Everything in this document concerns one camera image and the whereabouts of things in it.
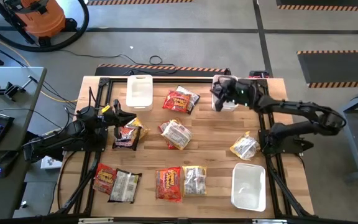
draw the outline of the snack bag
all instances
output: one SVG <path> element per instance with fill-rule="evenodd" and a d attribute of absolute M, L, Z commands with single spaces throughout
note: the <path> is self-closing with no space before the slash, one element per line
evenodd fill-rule
<path fill-rule="evenodd" d="M 162 124 L 158 127 L 158 128 L 160 128 L 161 133 L 163 133 L 163 132 L 165 131 L 165 129 L 168 127 L 168 125 L 169 125 L 169 121 L 162 123 Z M 168 139 L 165 139 L 165 141 L 167 142 L 167 145 L 168 145 L 168 148 L 169 148 L 169 149 L 176 149 L 175 145 L 174 145 L 171 141 L 169 141 Z"/>
<path fill-rule="evenodd" d="M 117 169 L 117 178 L 112 187 L 108 202 L 134 203 L 137 184 L 142 174 L 133 174 Z"/>
<path fill-rule="evenodd" d="M 193 137 L 187 128 L 174 119 L 170 121 L 161 135 L 171 141 L 180 150 L 183 150 Z"/>
<path fill-rule="evenodd" d="M 184 166 L 185 181 L 183 183 L 183 196 L 206 195 L 206 167 Z"/>
<path fill-rule="evenodd" d="M 157 170 L 155 198 L 181 202 L 180 167 Z"/>
<path fill-rule="evenodd" d="M 126 147 L 136 151 L 141 129 L 141 127 L 120 127 L 119 132 L 121 133 L 121 138 L 116 138 L 112 148 L 115 149 L 117 147 Z"/>
<path fill-rule="evenodd" d="M 190 97 L 191 95 L 170 90 L 162 108 L 187 113 L 187 105 L 189 104 Z"/>
<path fill-rule="evenodd" d="M 257 152 L 258 147 L 259 143 L 254 138 L 250 137 L 249 131 L 247 131 L 230 147 L 230 151 L 242 160 L 250 160 L 250 158 Z"/>
<path fill-rule="evenodd" d="M 116 176 L 117 171 L 115 169 L 99 163 L 94 176 L 93 189 L 110 195 Z"/>
<path fill-rule="evenodd" d="M 131 122 L 127 123 L 125 127 L 141 127 L 142 129 L 140 130 L 139 139 L 142 139 L 142 137 L 144 137 L 150 131 L 149 128 L 147 128 L 140 122 L 139 118 L 133 119 Z"/>
<path fill-rule="evenodd" d="M 183 88 L 182 86 L 178 86 L 177 92 L 187 94 L 187 95 L 191 96 L 189 104 L 187 105 L 187 109 L 186 109 L 187 113 L 191 114 L 191 112 L 193 111 L 194 107 L 198 103 L 198 100 L 200 99 L 200 96 L 197 95 L 196 93 L 188 91 L 187 89 Z"/>

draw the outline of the white plastic container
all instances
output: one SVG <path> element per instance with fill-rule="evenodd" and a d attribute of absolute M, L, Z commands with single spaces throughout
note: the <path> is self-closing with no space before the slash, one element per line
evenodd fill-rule
<path fill-rule="evenodd" d="M 132 111 L 153 109 L 153 77 L 151 75 L 128 77 L 126 104 Z"/>
<path fill-rule="evenodd" d="M 262 166 L 238 163 L 233 169 L 231 203 L 237 208 L 266 209 L 266 171 Z"/>
<path fill-rule="evenodd" d="M 213 82 L 212 82 L 212 88 L 214 87 L 214 84 L 215 82 L 217 82 L 218 80 L 220 82 L 223 82 L 225 80 L 225 78 L 220 78 L 219 77 L 230 77 L 230 78 L 235 78 L 237 79 L 237 77 L 235 76 L 229 76 L 229 75 L 214 75 L 214 78 L 213 78 Z M 212 94 L 212 110 L 215 110 L 215 103 L 218 99 L 216 98 L 216 96 L 214 96 Z M 239 105 L 235 105 L 233 102 L 224 102 L 223 103 L 223 108 L 222 108 L 222 111 L 234 111 Z"/>

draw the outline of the concrete floor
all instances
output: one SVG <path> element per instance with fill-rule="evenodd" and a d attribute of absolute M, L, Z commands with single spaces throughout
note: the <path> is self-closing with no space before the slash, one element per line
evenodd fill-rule
<path fill-rule="evenodd" d="M 68 16 L 80 21 L 75 0 L 60 3 Z M 283 11 L 277 9 L 273 0 L 260 0 L 259 3 L 265 29 L 358 30 L 358 12 Z M 90 27 L 257 29 L 252 0 L 90 6 L 89 11 Z M 4 34 L 15 36 L 12 32 Z M 338 110 L 358 93 L 358 88 L 307 88 L 296 57 L 299 50 L 358 49 L 358 35 L 267 34 L 266 41 L 274 77 L 285 79 L 289 99 L 314 101 Z M 239 77 L 246 77 L 249 70 L 265 68 L 258 34 L 88 32 L 67 49 L 79 54 L 127 54 L 144 63 L 151 55 L 160 55 L 165 63 L 184 67 L 229 67 Z M 60 93 L 65 92 L 69 99 L 77 97 L 82 77 L 94 75 L 98 64 L 128 63 L 121 58 L 84 58 L 65 52 L 21 53 L 32 66 L 48 68 L 46 81 Z M 1 58 L 6 65 L 16 66 Z M 60 103 L 40 96 L 36 110 L 58 124 L 65 123 Z M 30 124 L 30 131 L 36 134 L 52 128 L 37 115 Z M 343 133 L 330 138 L 307 138 L 315 143 L 304 157 L 315 213 L 323 218 L 358 221 L 358 181 L 350 184 L 343 181 L 346 174 L 356 171 Z M 25 192 L 30 209 L 17 211 L 15 217 L 46 215 L 57 175 L 58 171 L 40 170 L 39 164 L 33 164 L 26 177 L 26 181 L 31 182 Z"/>

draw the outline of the red snack bag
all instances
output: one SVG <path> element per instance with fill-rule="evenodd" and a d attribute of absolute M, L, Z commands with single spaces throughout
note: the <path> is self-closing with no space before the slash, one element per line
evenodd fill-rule
<path fill-rule="evenodd" d="M 110 195 L 116 177 L 117 171 L 115 169 L 99 163 L 94 177 L 93 189 Z"/>
<path fill-rule="evenodd" d="M 169 124 L 169 121 L 162 123 L 158 128 L 160 129 L 161 133 L 163 133 L 165 131 L 165 128 L 167 128 Z M 165 139 L 165 141 L 167 142 L 168 148 L 169 149 L 176 149 L 176 147 L 173 145 L 173 143 L 171 141 L 169 141 L 168 139 Z"/>
<path fill-rule="evenodd" d="M 181 202 L 180 171 L 181 167 L 157 170 L 155 198 Z"/>
<path fill-rule="evenodd" d="M 170 90 L 162 108 L 187 113 L 187 105 L 189 104 L 190 97 L 191 95 Z"/>

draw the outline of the butcher block tabletop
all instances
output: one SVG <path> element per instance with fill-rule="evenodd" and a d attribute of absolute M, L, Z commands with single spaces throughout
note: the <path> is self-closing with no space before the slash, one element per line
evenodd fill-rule
<path fill-rule="evenodd" d="M 100 77 L 84 77 L 78 97 L 77 110 L 88 105 L 88 90 L 92 88 L 95 96 Z M 283 79 L 267 79 L 270 95 L 276 99 L 286 99 L 287 93 Z M 169 90 L 181 85 L 201 96 L 191 115 L 162 109 Z M 243 161 L 229 148 L 246 131 L 258 140 L 260 129 L 257 114 L 248 107 L 239 105 L 233 112 L 215 112 L 211 107 L 211 83 L 154 83 L 153 110 L 135 112 L 143 125 L 150 131 L 139 141 L 137 151 L 131 149 L 112 149 L 114 142 L 113 127 L 109 128 L 106 150 L 100 162 L 112 168 L 120 168 L 132 173 L 142 173 L 137 186 L 135 202 L 108 203 L 109 195 L 96 191 L 94 194 L 92 217 L 187 217 L 187 218 L 274 218 L 269 179 L 266 175 L 266 209 L 253 212 L 236 208 L 231 203 L 232 170 L 239 162 L 265 167 L 265 157 L 258 152 L 250 161 Z M 107 90 L 104 90 L 101 104 L 104 104 Z M 124 111 L 131 112 L 126 106 L 126 83 L 115 83 L 111 101 L 118 99 Z M 179 118 L 192 133 L 193 138 L 187 147 L 180 150 L 167 148 L 160 135 L 158 126 L 170 119 Z M 275 122 L 291 124 L 292 116 L 274 114 Z M 269 122 L 265 116 L 267 128 Z M 60 201 L 63 205 L 78 186 L 84 152 L 77 152 L 67 163 L 60 184 Z M 305 170 L 298 157 L 282 154 L 287 185 L 296 199 L 310 213 L 313 213 Z M 155 198 L 156 170 L 177 166 L 207 167 L 206 196 L 183 197 L 182 202 L 169 202 Z M 82 198 L 81 211 L 85 207 L 87 186 Z M 284 211 L 281 190 L 277 187 L 280 208 Z M 57 195 L 51 212 L 58 210 Z"/>

